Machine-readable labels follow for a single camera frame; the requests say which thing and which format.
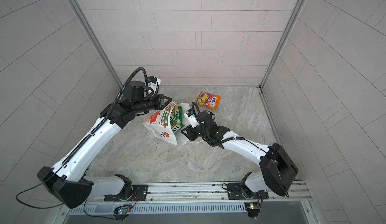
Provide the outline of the green Fox's candy packet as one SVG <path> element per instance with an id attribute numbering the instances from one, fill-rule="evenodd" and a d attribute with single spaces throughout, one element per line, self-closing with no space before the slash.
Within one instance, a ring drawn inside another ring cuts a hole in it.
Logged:
<path id="1" fill-rule="evenodd" d="M 184 128 L 183 124 L 183 107 L 176 105 L 173 107 L 170 116 L 170 127 L 173 133 L 178 132 Z"/>

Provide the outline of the white floral paper bag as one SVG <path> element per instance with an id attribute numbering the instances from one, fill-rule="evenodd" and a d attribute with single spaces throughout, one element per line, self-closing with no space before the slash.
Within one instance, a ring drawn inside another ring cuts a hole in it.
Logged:
<path id="1" fill-rule="evenodd" d="M 149 119 L 147 119 L 143 125 L 150 132 L 151 135 L 168 142 L 173 145 L 184 145 L 187 143 L 200 143 L 203 140 L 197 138 L 194 141 L 190 141 L 186 136 L 179 130 L 176 133 L 172 132 L 170 127 L 170 116 L 174 106 L 179 105 L 183 107 L 183 124 L 184 128 L 190 125 L 184 113 L 190 109 L 187 103 L 174 103 L 171 102 L 165 109 L 156 111 Z"/>

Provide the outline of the orange Fox's candy packet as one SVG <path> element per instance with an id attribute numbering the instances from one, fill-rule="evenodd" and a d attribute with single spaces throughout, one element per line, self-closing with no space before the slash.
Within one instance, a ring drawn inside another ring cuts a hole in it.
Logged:
<path id="1" fill-rule="evenodd" d="M 216 109 L 220 103 L 220 100 L 221 97 L 219 95 L 201 91 L 196 100 L 196 103 L 210 109 Z"/>

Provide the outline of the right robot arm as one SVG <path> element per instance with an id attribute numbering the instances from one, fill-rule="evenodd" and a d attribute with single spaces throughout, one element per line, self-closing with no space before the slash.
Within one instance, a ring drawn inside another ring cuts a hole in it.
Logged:
<path id="1" fill-rule="evenodd" d="M 189 140 L 201 137 L 210 146 L 233 151 L 259 166 L 260 172 L 247 173 L 238 189 L 227 185 L 230 192 L 252 199 L 260 191 L 270 189 L 279 196 L 288 197 L 288 190 L 298 174 L 298 168 L 281 145 L 258 144 L 237 135 L 229 128 L 218 126 L 210 111 L 197 114 L 191 108 L 184 116 L 190 125 L 182 133 Z"/>

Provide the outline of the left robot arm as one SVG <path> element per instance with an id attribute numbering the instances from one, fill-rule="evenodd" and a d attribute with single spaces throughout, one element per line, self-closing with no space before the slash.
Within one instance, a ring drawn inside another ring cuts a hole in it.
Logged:
<path id="1" fill-rule="evenodd" d="M 146 82 L 131 81 L 122 88 L 118 100 L 101 112 L 90 131 L 65 157 L 53 167 L 39 170 L 37 177 L 48 192 L 70 209 L 92 197 L 131 199 L 132 182 L 124 175 L 91 178 L 85 173 L 103 147 L 130 121 L 171 103 L 171 98 L 158 94 L 160 83 L 160 79 L 150 76 Z"/>

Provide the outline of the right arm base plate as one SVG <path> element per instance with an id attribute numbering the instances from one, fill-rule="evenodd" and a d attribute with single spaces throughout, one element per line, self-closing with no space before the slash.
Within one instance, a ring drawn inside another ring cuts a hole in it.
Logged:
<path id="1" fill-rule="evenodd" d="M 246 185 L 240 183 L 223 183 L 221 187 L 227 191 L 229 200 L 266 200 L 269 199 L 266 190 L 252 192 Z"/>

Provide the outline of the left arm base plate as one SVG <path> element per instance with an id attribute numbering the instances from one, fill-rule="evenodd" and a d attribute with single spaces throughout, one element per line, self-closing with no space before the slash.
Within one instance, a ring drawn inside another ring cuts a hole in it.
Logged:
<path id="1" fill-rule="evenodd" d="M 127 186 L 117 195 L 106 195 L 104 201 L 145 201 L 148 188 L 149 186 L 144 184 Z"/>

